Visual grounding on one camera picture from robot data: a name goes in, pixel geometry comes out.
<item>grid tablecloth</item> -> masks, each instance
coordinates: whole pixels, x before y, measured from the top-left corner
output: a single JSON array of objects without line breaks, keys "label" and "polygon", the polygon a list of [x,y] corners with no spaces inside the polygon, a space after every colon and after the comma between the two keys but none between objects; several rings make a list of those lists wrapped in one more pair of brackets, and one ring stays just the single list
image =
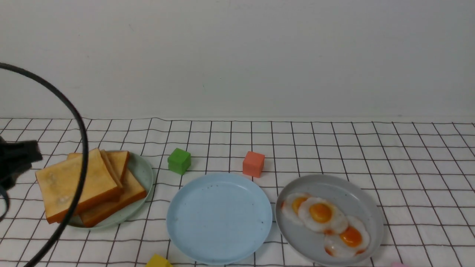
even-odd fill
[{"label": "grid tablecloth", "polygon": [[[472,123],[329,123],[85,119],[89,147],[129,150],[153,166],[154,193],[119,226],[99,231],[66,228],[38,266],[144,266],[156,253],[175,267],[196,263],[170,242],[165,215],[175,193],[211,172],[241,173],[247,151],[266,155],[253,181],[275,203],[295,178],[324,173],[346,179],[371,195],[385,220],[383,245],[359,266],[475,266],[475,126]],[[39,140],[44,160],[10,190],[11,209],[0,223],[0,266],[24,265],[57,224],[44,216],[34,171],[80,152],[77,124],[69,119],[0,119],[6,141]],[[185,175],[166,158],[191,152]],[[264,245],[238,266],[315,266],[296,254],[275,223]]]}]

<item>yellow cube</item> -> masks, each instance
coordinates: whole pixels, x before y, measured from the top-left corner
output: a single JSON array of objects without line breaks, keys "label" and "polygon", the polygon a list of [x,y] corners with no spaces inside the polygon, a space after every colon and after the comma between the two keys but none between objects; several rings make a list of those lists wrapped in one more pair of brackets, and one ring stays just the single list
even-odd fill
[{"label": "yellow cube", "polygon": [[145,267],[173,267],[173,265],[171,265],[164,257],[155,254]]}]

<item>fried egg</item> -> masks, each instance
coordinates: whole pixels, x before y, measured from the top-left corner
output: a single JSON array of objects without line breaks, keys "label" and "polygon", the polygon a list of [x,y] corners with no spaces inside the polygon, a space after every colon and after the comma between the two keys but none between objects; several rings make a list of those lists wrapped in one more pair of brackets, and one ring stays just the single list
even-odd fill
[{"label": "fried egg", "polygon": [[326,235],[340,234],[348,228],[348,220],[331,202],[321,198],[309,198],[298,209],[298,217],[304,225]]},{"label": "fried egg", "polygon": [[364,224],[355,216],[348,215],[349,226],[339,235],[325,236],[325,251],[333,257],[353,257],[366,251],[370,235]]},{"label": "fried egg", "polygon": [[282,214],[296,225],[303,226],[304,223],[298,218],[298,209],[300,205],[308,198],[312,197],[308,193],[292,193],[282,202]]}]

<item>stack of toast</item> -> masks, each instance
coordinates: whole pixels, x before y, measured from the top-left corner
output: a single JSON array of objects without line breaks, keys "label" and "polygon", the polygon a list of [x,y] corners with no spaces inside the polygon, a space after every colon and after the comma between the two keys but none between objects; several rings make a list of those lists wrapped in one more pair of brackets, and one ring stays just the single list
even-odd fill
[{"label": "stack of toast", "polygon": [[[128,151],[89,152],[83,193],[75,210],[86,227],[93,227],[147,191],[127,168]],[[81,172],[82,154],[71,153],[63,162],[36,171],[48,223],[61,222],[71,205]]]}]

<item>light green plate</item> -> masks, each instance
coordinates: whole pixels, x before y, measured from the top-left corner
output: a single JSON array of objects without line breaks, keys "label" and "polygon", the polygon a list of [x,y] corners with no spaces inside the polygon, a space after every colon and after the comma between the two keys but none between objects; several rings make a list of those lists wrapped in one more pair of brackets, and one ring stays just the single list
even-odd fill
[{"label": "light green plate", "polygon": [[70,220],[68,225],[75,228],[82,228],[82,229],[87,229],[87,230],[104,229],[104,228],[119,224],[127,220],[135,212],[137,212],[144,205],[145,200],[148,198],[148,196],[150,195],[150,192],[152,191],[152,185],[153,185],[152,166],[141,156],[134,153],[130,153],[129,163],[127,164],[127,167],[132,172],[132,174],[137,179],[137,181],[143,186],[143,188],[147,190],[146,198],[136,201],[128,205],[127,207],[119,210],[118,212],[109,216],[107,219],[96,224],[94,227],[84,226],[79,216],[74,216]]}]

